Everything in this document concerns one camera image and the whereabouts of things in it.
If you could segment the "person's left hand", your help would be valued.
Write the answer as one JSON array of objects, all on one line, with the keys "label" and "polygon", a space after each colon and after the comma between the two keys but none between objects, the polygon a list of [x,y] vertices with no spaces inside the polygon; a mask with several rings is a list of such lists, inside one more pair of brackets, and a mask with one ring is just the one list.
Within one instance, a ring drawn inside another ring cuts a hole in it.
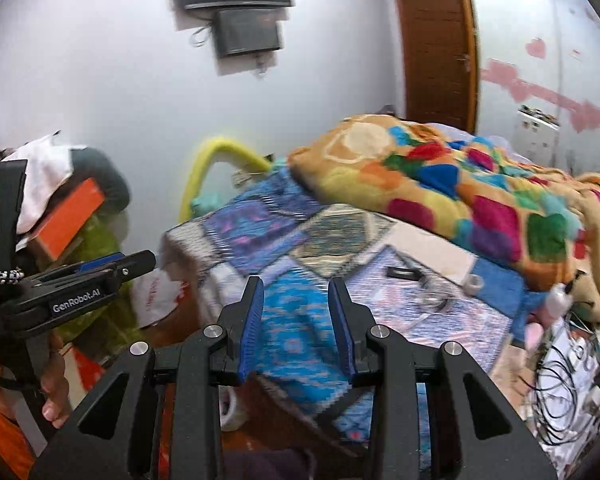
[{"label": "person's left hand", "polygon": [[[56,429],[59,429],[71,414],[71,406],[69,402],[69,384],[67,378],[65,378],[65,361],[60,354],[62,340],[55,333],[48,334],[48,348],[50,349],[50,358],[40,379],[42,391],[46,397],[42,414]],[[0,414],[10,420],[15,419],[1,387]]]}]

